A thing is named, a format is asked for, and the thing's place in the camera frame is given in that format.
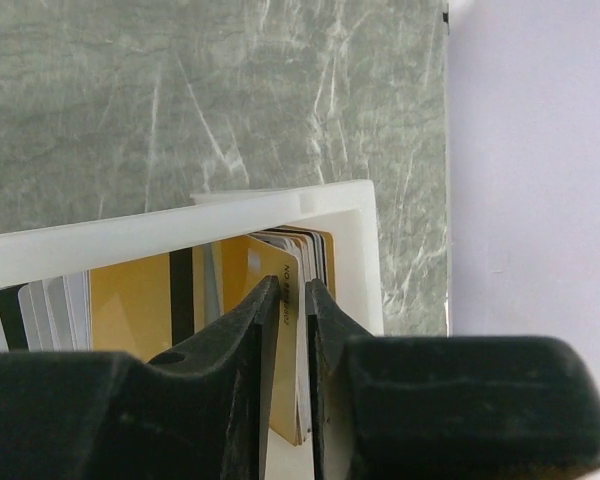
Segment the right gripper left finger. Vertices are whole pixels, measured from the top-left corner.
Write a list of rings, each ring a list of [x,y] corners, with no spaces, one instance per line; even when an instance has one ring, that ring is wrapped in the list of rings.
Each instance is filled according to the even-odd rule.
[[[280,286],[142,362],[0,353],[0,479],[260,479]]]

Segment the gold numbered credit card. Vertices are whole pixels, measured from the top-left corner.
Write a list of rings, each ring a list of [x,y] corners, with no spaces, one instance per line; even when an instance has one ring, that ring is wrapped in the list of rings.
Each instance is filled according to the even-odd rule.
[[[280,285],[270,427],[293,446],[310,433],[305,319],[305,265],[300,244],[277,232],[249,236],[249,268]]]

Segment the white plastic card tray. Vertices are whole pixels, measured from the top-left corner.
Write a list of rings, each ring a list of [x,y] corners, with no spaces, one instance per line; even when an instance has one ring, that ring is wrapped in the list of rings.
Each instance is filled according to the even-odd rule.
[[[279,191],[216,194],[205,204],[0,235],[0,280],[167,253],[281,225],[324,230],[335,240],[336,298],[370,332],[383,330],[373,185],[351,181]]]

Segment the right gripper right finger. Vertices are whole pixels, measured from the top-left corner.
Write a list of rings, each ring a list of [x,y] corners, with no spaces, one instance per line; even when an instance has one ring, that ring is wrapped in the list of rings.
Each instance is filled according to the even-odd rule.
[[[318,479],[579,479],[600,470],[600,393],[546,336],[382,337],[306,286]]]

